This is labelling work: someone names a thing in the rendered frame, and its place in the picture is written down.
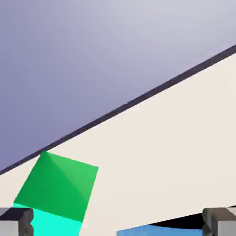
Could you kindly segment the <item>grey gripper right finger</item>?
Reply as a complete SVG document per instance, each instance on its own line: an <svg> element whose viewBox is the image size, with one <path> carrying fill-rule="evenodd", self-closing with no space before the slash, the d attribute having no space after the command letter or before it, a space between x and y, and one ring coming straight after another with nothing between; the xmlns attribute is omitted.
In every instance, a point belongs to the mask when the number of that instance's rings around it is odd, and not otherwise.
<svg viewBox="0 0 236 236"><path fill-rule="evenodd" d="M236 236L236 206L204 208L202 236Z"/></svg>

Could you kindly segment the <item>small blue cube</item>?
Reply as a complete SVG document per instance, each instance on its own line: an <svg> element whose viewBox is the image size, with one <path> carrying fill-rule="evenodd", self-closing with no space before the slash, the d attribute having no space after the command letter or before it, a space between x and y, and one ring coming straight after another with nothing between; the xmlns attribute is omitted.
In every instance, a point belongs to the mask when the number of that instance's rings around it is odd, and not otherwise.
<svg viewBox="0 0 236 236"><path fill-rule="evenodd" d="M119 230L116 236L202 236L202 230L143 225Z"/></svg>

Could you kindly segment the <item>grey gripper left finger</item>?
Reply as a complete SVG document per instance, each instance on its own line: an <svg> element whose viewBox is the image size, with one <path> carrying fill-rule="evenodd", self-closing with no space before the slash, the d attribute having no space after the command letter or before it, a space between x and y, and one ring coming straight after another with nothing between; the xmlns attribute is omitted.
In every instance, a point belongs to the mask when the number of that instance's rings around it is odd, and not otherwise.
<svg viewBox="0 0 236 236"><path fill-rule="evenodd" d="M34 236L32 208L0 208L0 236Z"/></svg>

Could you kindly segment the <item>large green box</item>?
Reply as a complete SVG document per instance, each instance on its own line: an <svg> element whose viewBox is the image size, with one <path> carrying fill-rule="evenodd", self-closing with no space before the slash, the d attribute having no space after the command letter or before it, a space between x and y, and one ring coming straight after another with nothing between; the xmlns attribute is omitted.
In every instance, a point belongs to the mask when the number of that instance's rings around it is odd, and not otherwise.
<svg viewBox="0 0 236 236"><path fill-rule="evenodd" d="M34 236L79 236L98 167L41 153L15 207L33 209Z"/></svg>

